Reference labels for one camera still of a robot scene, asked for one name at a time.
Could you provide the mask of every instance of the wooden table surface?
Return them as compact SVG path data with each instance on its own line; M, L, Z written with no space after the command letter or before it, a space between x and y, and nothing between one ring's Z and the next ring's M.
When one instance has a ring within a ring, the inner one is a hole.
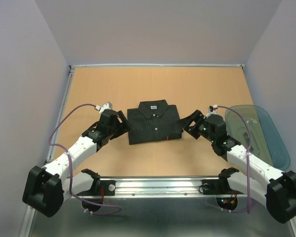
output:
M167 100L177 105L180 118L209 105L252 104L241 68L79 68L75 69L65 115L83 103L113 103L113 109L137 108L141 101ZM58 142L69 148L100 115L92 107L73 113L62 125ZM58 157L63 151L56 149ZM218 157L204 138L184 133L179 140L128 144L128 135L110 141L75 170L92 169L102 176L217 175L235 167Z

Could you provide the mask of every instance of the gray wall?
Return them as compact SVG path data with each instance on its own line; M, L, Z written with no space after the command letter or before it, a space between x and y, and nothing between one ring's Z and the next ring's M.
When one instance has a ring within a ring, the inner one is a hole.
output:
M70 65L245 63L281 0L36 0Z
M296 0L283 0L246 66L255 104L271 115L296 172Z
M46 158L67 76L34 0L0 0L0 237L19 235L27 174Z

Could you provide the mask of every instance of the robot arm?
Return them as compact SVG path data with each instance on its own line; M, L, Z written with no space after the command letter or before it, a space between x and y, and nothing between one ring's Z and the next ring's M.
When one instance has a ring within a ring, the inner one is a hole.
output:
M247 169L246 148L227 134L226 124L221 116L215 113L205 116L196 110L192 115L180 120L179 123L184 131L195 139L203 136L209 140L218 156L243 170ZM252 198L266 206L272 217L280 223L285 223L295 217L296 173L276 169L251 153L249 153L249 160ZM215 192L219 193L224 189L233 189L247 194L247 176L237 169L223 170L219 174L219 181L215 182L218 183L207 184L203 193L215 194Z
M85 159L98 152L109 140L117 138L130 130L129 123L122 111L111 109L111 103L97 108L100 119L91 125L68 151L73 170ZM28 175L22 201L47 217L53 216L64 200L71 197L69 191L70 166L68 155L63 153L53 162L42 168L33 167ZM99 185L99 175L91 170L83 170L76 175L73 191L80 193Z

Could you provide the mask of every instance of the clear plastic tray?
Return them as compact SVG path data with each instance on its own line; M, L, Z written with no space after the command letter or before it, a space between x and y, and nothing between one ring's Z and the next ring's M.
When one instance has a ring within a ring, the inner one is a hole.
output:
M275 168L288 169L290 156L268 112L256 105L238 105L232 109L241 114L249 125L253 136L251 153ZM229 135L247 147L249 136L240 117L226 110L225 120Z

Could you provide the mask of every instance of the purple cable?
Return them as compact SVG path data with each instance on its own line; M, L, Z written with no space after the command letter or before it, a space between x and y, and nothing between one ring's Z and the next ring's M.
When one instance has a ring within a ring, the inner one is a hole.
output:
M211 207L214 207L214 208L216 208L216 209L219 209L219 210L221 210L221 211L227 211L227 212L229 212L229 210L227 210L227 209L223 209L223 208L220 208L220 207L217 207L217 206L215 206L215 205L211 205L211 204L208 204L208 203L207 203L207 205L208 205L208 206L211 206ZM252 210L253 208L255 208L257 205L258 205L258 203L257 203L257 202L254 202L254 203L252 204L252 206L251 206L251 210ZM242 213L242 212L247 212L247 211L248 211L248 209L246 208L246 209L235 210L235 211L230 211L230 212L231 212L231 213Z
M55 132L59 129L59 127L63 124L63 122L64 122L64 121L65 121L65 120L66 120L66 119L67 119L67 118L68 118L68 117L69 117L74 111L76 111L77 109L79 109L79 108L81 108L81 107L83 107L83 106L92 106L92 107L96 108L96 105L93 105L93 104L82 104L82 105L79 105L79 106L75 107L75 108L74 108L69 114L67 114L67 115L66 115L66 116L60 121L60 123L56 126L56 128L55 128L54 131L52 132L51 136L49 137L48 142L49 142L49 145L51 145L51 146L56 146L56 147L60 147L60 148L62 148L62 149L66 152L66 154L67 154L67 156L68 156L69 171L70 171L70 176L69 176L69 179L70 179L70 183L69 183L69 192L70 192L70 194L71 194L73 197L75 197L76 199L78 199L78 200L80 200L80 201L82 201L82 202L85 202L85 203L87 203L87 204L90 204L90 205L100 206L100 207L111 207L111 208L116 208L116 209L117 209L116 211L112 211L112 212L108 212L108 213L93 213L93 212L89 211L88 209L86 209L86 211L89 212L89 213L91 213L92 215L112 215L112 214L115 214L115 213L121 211L122 208L121 208L120 206L117 206L117 205L106 205L106 204L99 204L99 203L91 202L91 201L88 201L88 200L86 200L86 199L84 199L84 198L81 198L81 197L77 196L76 194L74 194L74 193L72 192L72 188L73 188L73 178L74 178L74 171L73 171L73 161L72 161L72 158L71 158L71 156L70 156L70 154L69 154L68 149L67 149L65 146L63 146L63 145L61 145L61 144L58 144L58 143L52 143L52 142L51 142L51 140L52 140L52 138L53 138Z
M243 121L247 131L248 131L248 135L249 135L249 145L247 147L247 151L246 151L246 155L247 155L247 212L248 214L250 214L250 210L251 210L251 198L250 198L250 159L249 159L249 151L252 145L252 135L251 135L251 131L249 129L248 124L245 122L245 119L241 116L241 114L239 114L237 111L235 111L234 109L227 107L227 106L222 106L222 105L218 105L218 108L224 108L230 111L233 111L234 113L236 113L240 119Z

